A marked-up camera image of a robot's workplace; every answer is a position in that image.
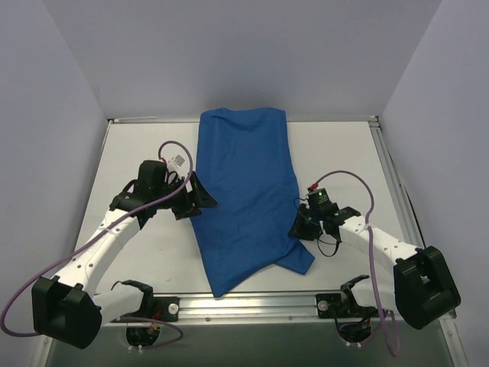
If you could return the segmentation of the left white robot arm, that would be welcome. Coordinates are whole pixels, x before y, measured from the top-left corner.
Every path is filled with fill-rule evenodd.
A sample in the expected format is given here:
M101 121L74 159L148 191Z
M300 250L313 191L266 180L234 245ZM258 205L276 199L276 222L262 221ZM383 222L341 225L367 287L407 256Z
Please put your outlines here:
M139 281L116 281L97 293L104 274L125 245L153 218L168 209L175 219L199 216L217 207L195 172L186 177L174 162L143 161L109 205L86 248L52 278L40 277L31 289L34 330L79 349L96 338L101 327L119 318L155 320L159 310L153 288Z

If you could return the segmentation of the blue surgical drape cloth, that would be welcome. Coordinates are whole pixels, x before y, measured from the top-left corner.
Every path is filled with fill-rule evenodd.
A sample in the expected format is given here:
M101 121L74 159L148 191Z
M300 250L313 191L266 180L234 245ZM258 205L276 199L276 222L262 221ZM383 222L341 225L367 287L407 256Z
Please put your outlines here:
M285 111L203 112L196 175L218 203L191 220L214 297L269 265L308 272L314 255L288 235L300 192Z

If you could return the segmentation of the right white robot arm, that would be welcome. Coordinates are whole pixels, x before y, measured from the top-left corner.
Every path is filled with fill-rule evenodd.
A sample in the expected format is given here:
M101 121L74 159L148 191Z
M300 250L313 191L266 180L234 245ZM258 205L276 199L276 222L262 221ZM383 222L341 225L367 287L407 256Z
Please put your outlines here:
M397 312L411 327L421 330L461 304L461 295L443 254L435 247L420 248L379 229L350 206L332 202L325 189L313 184L301 203L292 238L319 242L322 235L335 246L348 245L369 258L393 277L393 285L380 288L371 276L361 274L340 287L340 297L331 301L342 315L362 317L376 311L381 303L386 311Z

